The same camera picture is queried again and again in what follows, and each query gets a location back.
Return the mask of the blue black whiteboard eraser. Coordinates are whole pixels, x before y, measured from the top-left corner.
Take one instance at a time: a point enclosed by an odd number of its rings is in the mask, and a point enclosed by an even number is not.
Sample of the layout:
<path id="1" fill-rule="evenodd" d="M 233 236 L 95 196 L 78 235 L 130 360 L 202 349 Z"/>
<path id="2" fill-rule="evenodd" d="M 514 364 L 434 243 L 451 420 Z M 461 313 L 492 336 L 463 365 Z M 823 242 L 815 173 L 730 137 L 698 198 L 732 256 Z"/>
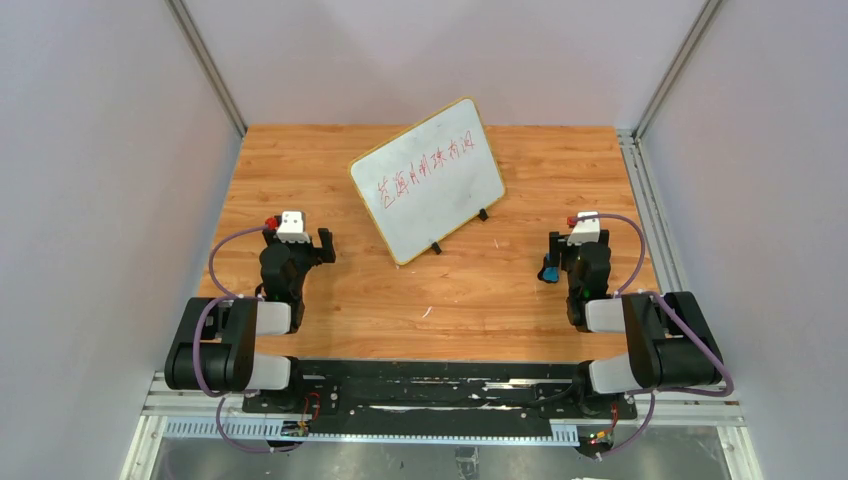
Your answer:
<path id="1" fill-rule="evenodd" d="M 556 284 L 560 278 L 559 271 L 558 266 L 543 266 L 537 274 L 537 279 L 544 283 Z"/>

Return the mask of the yellow framed whiteboard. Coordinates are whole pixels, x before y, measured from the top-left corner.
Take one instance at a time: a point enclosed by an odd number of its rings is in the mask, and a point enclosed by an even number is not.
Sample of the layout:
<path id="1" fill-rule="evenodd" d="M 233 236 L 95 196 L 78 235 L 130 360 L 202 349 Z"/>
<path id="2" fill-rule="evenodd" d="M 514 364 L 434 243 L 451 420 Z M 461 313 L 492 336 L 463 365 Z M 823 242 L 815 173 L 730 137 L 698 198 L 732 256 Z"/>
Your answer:
<path id="1" fill-rule="evenodd" d="M 506 193 L 470 97 L 355 158 L 348 173 L 397 265 L 432 249 Z"/>

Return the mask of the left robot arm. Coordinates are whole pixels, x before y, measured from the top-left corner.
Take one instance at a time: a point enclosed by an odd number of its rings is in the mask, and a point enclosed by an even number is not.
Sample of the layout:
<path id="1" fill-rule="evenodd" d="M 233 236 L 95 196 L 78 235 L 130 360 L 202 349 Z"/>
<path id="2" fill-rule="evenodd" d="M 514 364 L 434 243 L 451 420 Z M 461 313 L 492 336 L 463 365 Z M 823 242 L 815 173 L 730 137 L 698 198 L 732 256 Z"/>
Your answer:
<path id="1" fill-rule="evenodd" d="M 305 312 L 304 284 L 310 270 L 336 260 L 333 234 L 318 229 L 319 242 L 304 232 L 264 227 L 259 256 L 261 282 L 251 296 L 223 293 L 192 297 L 183 310 L 164 365 L 172 390 L 209 397 L 252 393 L 290 410 L 306 398 L 303 374 L 291 356 L 261 354 L 261 336 L 296 333 Z"/>

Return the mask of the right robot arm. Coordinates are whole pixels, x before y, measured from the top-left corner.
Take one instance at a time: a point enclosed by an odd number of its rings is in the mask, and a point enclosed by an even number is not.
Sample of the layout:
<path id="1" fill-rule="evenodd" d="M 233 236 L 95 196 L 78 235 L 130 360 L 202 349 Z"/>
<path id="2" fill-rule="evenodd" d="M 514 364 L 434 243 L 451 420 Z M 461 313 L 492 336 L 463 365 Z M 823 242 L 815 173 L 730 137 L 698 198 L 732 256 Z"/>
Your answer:
<path id="1" fill-rule="evenodd" d="M 621 333 L 625 353 L 581 362 L 569 392 L 590 410 L 626 393 L 676 391 L 726 395 L 722 354 L 693 293 L 611 294 L 609 232 L 548 236 L 549 251 L 538 274 L 554 284 L 566 279 L 569 323 L 585 333 Z"/>

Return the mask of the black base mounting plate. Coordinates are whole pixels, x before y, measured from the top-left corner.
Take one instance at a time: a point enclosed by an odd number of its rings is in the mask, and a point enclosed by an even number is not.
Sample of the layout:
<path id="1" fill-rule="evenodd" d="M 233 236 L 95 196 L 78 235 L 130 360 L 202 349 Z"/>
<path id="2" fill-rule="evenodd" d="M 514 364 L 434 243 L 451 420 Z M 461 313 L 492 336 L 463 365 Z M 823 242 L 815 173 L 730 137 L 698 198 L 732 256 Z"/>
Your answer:
<path id="1" fill-rule="evenodd" d="M 284 410 L 248 398 L 251 414 L 306 420 L 311 433 L 388 437 L 550 437 L 553 421 L 600 427 L 633 420 L 622 396 L 590 410 L 569 390 L 578 364 L 306 359 L 304 403 Z"/>

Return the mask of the right side aluminium rail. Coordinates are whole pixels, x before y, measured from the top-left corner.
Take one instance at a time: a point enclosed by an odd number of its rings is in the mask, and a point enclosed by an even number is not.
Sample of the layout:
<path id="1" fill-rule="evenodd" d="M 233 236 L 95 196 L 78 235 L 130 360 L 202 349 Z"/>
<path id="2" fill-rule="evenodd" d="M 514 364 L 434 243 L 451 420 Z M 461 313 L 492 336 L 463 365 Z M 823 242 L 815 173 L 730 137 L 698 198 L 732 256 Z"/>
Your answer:
<path id="1" fill-rule="evenodd" d="M 618 129 L 616 135 L 657 282 L 663 291 L 687 290 L 689 285 L 665 217 L 647 151 L 632 130 Z"/>

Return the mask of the aluminium front frame rail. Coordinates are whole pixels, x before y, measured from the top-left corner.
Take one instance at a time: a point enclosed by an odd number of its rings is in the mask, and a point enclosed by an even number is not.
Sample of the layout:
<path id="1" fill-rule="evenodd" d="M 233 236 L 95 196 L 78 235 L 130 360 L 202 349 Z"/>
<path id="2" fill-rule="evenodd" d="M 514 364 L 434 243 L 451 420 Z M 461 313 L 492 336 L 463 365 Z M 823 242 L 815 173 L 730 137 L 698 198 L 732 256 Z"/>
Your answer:
<path id="1" fill-rule="evenodd" d="M 759 479 L 739 403 L 577 407 L 570 364 L 310 361 L 293 409 L 155 374 L 124 479 Z"/>

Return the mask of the left corner aluminium post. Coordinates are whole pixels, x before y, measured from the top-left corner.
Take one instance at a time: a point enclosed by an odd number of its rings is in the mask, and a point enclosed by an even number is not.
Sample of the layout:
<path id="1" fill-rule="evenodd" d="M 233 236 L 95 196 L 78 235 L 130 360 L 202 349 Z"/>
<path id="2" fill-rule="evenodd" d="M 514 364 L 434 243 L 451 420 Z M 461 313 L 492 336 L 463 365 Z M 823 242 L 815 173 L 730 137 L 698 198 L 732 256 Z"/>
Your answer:
<path id="1" fill-rule="evenodd" d="M 183 0 L 165 0 L 164 3 L 169 8 L 188 47 L 192 51 L 235 132 L 240 138 L 244 138 L 248 131 L 248 124 L 216 65 L 213 55 L 203 39 L 203 35 L 190 12 L 187 2 Z"/>

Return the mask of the corner aluminium post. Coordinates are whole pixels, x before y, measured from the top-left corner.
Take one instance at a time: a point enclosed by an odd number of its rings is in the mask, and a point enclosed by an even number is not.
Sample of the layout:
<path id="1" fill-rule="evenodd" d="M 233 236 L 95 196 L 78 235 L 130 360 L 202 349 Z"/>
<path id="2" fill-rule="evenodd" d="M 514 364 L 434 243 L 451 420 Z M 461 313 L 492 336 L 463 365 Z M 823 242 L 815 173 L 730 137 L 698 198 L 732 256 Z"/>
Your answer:
<path id="1" fill-rule="evenodd" d="M 165 0 L 164 3 L 169 8 L 188 47 L 192 51 L 235 132 L 240 138 L 244 138 L 248 131 L 248 124 L 216 65 L 213 55 L 203 39 L 203 35 L 190 12 L 187 2 L 183 0 Z"/>
<path id="2" fill-rule="evenodd" d="M 720 12 L 723 5 L 723 0 L 707 0 L 702 2 L 698 14 L 687 30 L 643 113 L 639 117 L 636 126 L 632 130 L 632 138 L 636 142 L 641 140 L 651 127 L 665 100 L 671 93 L 678 78 L 699 46 L 701 39 L 707 33 L 715 16 Z"/>

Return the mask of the right corner aluminium post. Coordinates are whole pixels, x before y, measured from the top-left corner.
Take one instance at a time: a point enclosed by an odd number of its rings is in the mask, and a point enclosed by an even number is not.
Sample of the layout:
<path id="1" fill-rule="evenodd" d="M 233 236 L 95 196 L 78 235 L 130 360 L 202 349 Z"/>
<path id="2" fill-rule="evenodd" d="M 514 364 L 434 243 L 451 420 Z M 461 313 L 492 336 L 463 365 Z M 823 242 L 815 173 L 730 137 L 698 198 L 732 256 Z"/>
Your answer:
<path id="1" fill-rule="evenodd" d="M 671 93 L 678 78 L 699 46 L 701 39 L 707 33 L 715 16 L 720 12 L 723 5 L 723 0 L 707 0 L 702 2 L 698 14 L 687 30 L 643 113 L 639 117 L 636 126 L 632 130 L 632 138 L 636 142 L 641 140 L 651 127 L 665 100 Z"/>

